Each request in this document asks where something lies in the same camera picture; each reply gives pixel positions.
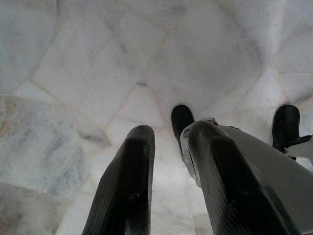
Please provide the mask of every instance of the white marble tile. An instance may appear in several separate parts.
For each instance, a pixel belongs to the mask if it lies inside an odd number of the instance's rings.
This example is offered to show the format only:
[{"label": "white marble tile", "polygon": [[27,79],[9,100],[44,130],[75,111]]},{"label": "white marble tile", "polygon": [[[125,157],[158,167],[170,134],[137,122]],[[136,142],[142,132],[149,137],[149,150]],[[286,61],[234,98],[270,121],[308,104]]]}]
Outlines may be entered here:
[{"label": "white marble tile", "polygon": [[135,86],[116,116],[155,128],[164,125],[161,112],[147,86]]},{"label": "white marble tile", "polygon": [[96,153],[89,158],[91,164],[92,181],[96,187],[98,187],[103,173],[109,166],[112,159],[115,157],[118,149],[119,147],[106,148],[105,150]]},{"label": "white marble tile", "polygon": [[205,200],[202,189],[196,185],[194,179],[189,177],[188,181],[188,200],[191,215],[207,214]]},{"label": "white marble tile", "polygon": [[313,96],[295,104],[300,111],[300,121],[310,130],[313,130]]},{"label": "white marble tile", "polygon": [[278,82],[290,104],[301,102],[313,94],[313,73],[279,73]]},{"label": "white marble tile", "polygon": [[103,129],[76,112],[72,112],[72,117],[85,154],[111,146]]},{"label": "white marble tile", "polygon": [[236,110],[236,107],[248,94],[254,80],[237,84],[230,88],[218,101],[208,102],[208,106],[200,112],[193,113],[195,120],[224,115]]},{"label": "white marble tile", "polygon": [[0,94],[28,78],[54,36],[56,0],[0,2]]},{"label": "white marble tile", "polygon": [[284,2],[298,17],[313,25],[313,2],[311,0],[287,0]]},{"label": "white marble tile", "polygon": [[313,165],[312,162],[307,158],[297,158],[296,162],[302,165],[305,169],[309,170],[313,173]]},{"label": "white marble tile", "polygon": [[112,141],[112,144],[119,145],[124,141],[130,130],[138,125],[140,125],[139,122],[124,120],[117,117],[114,118],[113,121],[109,124],[106,132]]},{"label": "white marble tile", "polygon": [[81,102],[87,85],[92,82],[91,50],[101,47],[107,39],[101,21],[93,15],[90,4],[78,4],[77,1],[73,14],[63,22],[32,78],[40,87],[70,105]]},{"label": "white marble tile", "polygon": [[33,81],[105,127],[164,33],[118,3],[103,4],[75,4]]},{"label": "white marble tile", "polygon": [[79,193],[71,202],[56,235],[80,235],[85,227],[93,195]]},{"label": "white marble tile", "polygon": [[272,122],[277,108],[278,106],[237,111],[215,118],[219,125],[237,127],[265,143],[272,145]]},{"label": "white marble tile", "polygon": [[194,234],[188,209],[187,169],[170,128],[156,135],[156,155],[152,183],[152,235]]},{"label": "white marble tile", "polygon": [[165,33],[140,13],[118,1],[100,1],[97,13],[114,41],[127,53],[132,69],[136,73],[144,70]]},{"label": "white marble tile", "polygon": [[53,103],[55,98],[33,84],[29,79],[24,81],[13,95],[21,98],[34,99],[44,103]]},{"label": "white marble tile", "polygon": [[69,202],[64,198],[0,183],[0,234],[52,235]]},{"label": "white marble tile", "polygon": [[286,102],[287,99],[277,81],[276,70],[270,66],[236,107],[236,110],[273,107]]},{"label": "white marble tile", "polygon": [[196,235],[213,235],[212,226],[208,214],[200,214],[192,217]]},{"label": "white marble tile", "polygon": [[242,84],[245,94],[246,84],[262,74],[258,55],[258,48],[218,5],[197,2],[146,74],[165,121],[170,122],[178,103],[187,104],[197,116]]},{"label": "white marble tile", "polygon": [[160,22],[165,27],[171,28],[185,14],[191,0],[122,0],[122,2],[129,4],[153,20]]},{"label": "white marble tile", "polygon": [[313,131],[310,130],[308,127],[306,127],[305,125],[303,125],[300,121],[300,125],[299,125],[299,135],[300,137],[302,136],[311,136],[313,135]]},{"label": "white marble tile", "polygon": [[313,29],[304,24],[286,42],[275,59],[279,73],[313,72]]},{"label": "white marble tile", "polygon": [[0,96],[0,138],[1,182],[71,198],[88,177],[70,114],[58,105]]},{"label": "white marble tile", "polygon": [[255,49],[254,56],[267,64],[296,30],[301,19],[285,0],[218,0],[221,8],[242,28]]},{"label": "white marble tile", "polygon": [[89,194],[95,194],[96,188],[92,181],[92,177],[89,177],[89,179],[84,183],[84,185],[79,190],[82,193],[89,193]]}]

